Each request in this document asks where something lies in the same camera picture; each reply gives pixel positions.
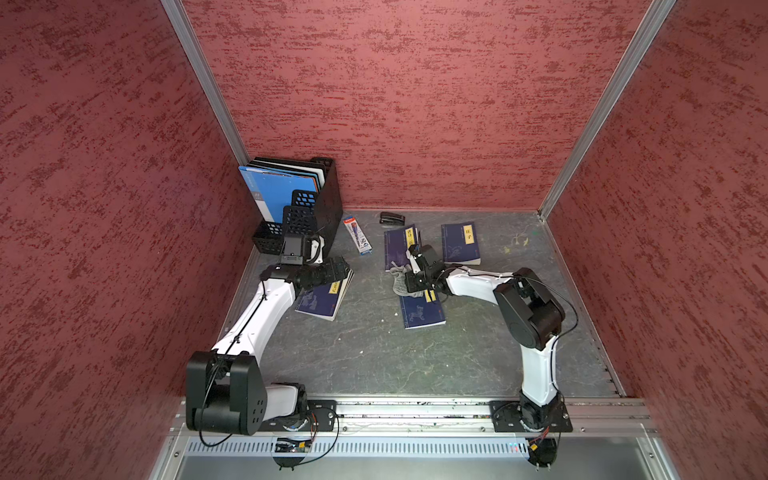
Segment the vent grille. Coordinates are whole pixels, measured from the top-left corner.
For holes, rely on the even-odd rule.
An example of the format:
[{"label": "vent grille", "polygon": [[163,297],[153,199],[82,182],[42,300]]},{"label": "vent grille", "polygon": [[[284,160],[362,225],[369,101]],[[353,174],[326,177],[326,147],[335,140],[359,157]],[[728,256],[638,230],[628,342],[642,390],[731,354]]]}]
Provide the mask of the vent grille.
[{"label": "vent grille", "polygon": [[[309,456],[321,455],[331,448],[333,438],[317,439]],[[274,438],[229,439],[211,449],[191,439],[187,455],[192,456],[295,456],[273,453]],[[491,439],[434,439],[409,437],[354,437],[340,438],[334,451],[337,457],[420,457],[420,458],[527,458],[525,439],[494,437]]]}]

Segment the book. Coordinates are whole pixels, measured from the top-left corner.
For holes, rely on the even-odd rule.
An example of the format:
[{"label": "book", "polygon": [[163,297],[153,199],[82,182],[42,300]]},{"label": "book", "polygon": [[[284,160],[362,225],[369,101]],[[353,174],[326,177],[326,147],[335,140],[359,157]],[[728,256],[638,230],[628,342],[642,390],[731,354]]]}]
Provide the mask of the book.
[{"label": "book", "polygon": [[384,271],[389,272],[393,266],[409,265],[406,252],[415,243],[421,243],[419,229],[415,225],[384,232]]},{"label": "book", "polygon": [[294,190],[318,191],[312,177],[257,167],[240,167],[240,173],[268,222],[283,222],[283,208],[291,205]]},{"label": "book", "polygon": [[475,222],[448,223],[442,227],[442,260],[462,265],[480,264]]},{"label": "book", "polygon": [[401,296],[400,309],[406,330],[445,323],[442,304],[434,290],[426,290],[424,296]]},{"label": "book", "polygon": [[270,162],[262,161],[250,161],[246,167],[255,167],[262,170],[270,170],[281,174],[296,175],[297,177],[310,177],[315,182],[315,188],[320,191],[323,188],[323,183],[320,182],[320,177],[316,171],[304,170],[299,167],[283,166],[280,164],[271,164]]},{"label": "book", "polygon": [[316,286],[312,290],[302,293],[295,310],[333,321],[339,312],[342,300],[344,300],[344,294],[349,289],[352,276],[353,271],[350,270],[344,280],[329,285]]},{"label": "book", "polygon": [[328,170],[327,170],[328,167],[326,167],[323,164],[316,164],[314,162],[298,161],[298,160],[286,160],[282,158],[255,157],[251,162],[249,162],[248,166],[252,167],[253,165],[250,165],[250,164],[256,163],[256,162],[272,164],[273,166],[280,166],[285,168],[291,167],[291,168],[296,168],[298,170],[314,172],[318,176],[320,188],[323,188],[326,183],[326,175],[328,174]]}]

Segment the blue book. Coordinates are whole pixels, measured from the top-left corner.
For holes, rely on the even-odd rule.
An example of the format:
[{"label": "blue book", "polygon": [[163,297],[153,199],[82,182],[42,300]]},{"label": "blue book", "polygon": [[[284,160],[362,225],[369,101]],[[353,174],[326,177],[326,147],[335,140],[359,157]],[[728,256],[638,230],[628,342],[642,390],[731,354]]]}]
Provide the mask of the blue book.
[{"label": "blue book", "polygon": [[448,223],[442,226],[442,260],[462,265],[480,264],[475,222]]},{"label": "blue book", "polygon": [[314,289],[302,293],[295,310],[326,320],[334,320],[352,275],[353,272],[350,270],[349,275],[344,280],[330,285],[316,286]]},{"label": "blue book", "polygon": [[415,225],[384,232],[384,271],[389,272],[393,266],[410,264],[406,251],[414,243],[420,243],[420,240],[419,229]]},{"label": "blue book", "polygon": [[406,330],[445,323],[445,314],[434,290],[426,290],[424,296],[401,296],[400,309]]},{"label": "blue book", "polygon": [[311,177],[292,175],[255,167],[240,167],[248,189],[268,222],[283,222],[283,208],[291,205],[294,190],[317,192]]}]

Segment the stapler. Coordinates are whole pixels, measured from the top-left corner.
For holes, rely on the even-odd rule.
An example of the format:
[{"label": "stapler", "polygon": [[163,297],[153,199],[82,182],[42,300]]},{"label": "stapler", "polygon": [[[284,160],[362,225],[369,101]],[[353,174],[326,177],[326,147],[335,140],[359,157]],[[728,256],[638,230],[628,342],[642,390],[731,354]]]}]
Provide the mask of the stapler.
[{"label": "stapler", "polygon": [[385,227],[402,227],[406,224],[406,218],[403,215],[393,214],[392,212],[382,212],[379,215],[379,223]]}]

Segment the red wire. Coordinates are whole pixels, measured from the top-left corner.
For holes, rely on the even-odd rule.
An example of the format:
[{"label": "red wire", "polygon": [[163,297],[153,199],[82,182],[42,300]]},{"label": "red wire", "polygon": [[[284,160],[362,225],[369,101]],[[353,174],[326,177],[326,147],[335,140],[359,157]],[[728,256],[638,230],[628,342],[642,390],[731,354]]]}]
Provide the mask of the red wire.
[{"label": "red wire", "polygon": [[311,440],[311,442],[312,442],[312,443],[314,443],[314,442],[315,442],[315,437],[317,436],[317,430],[315,430],[315,431],[313,432],[313,430],[312,430],[312,427],[313,427],[313,425],[314,425],[314,424],[316,424],[316,423],[317,423],[317,417],[315,417],[315,414],[314,414],[314,413],[312,413],[312,412],[310,412],[310,415],[311,415],[311,416],[312,416],[312,418],[314,419],[314,422],[310,422],[310,432],[312,432],[312,440]]},{"label": "red wire", "polygon": [[538,440],[544,440],[544,438],[547,436],[548,433],[549,433],[549,427],[547,427],[546,430],[544,430],[544,432],[541,435],[539,435],[535,439],[533,439],[530,442],[528,442],[528,444],[530,445],[530,444],[532,444],[532,443],[534,443],[534,442],[536,442]]}]

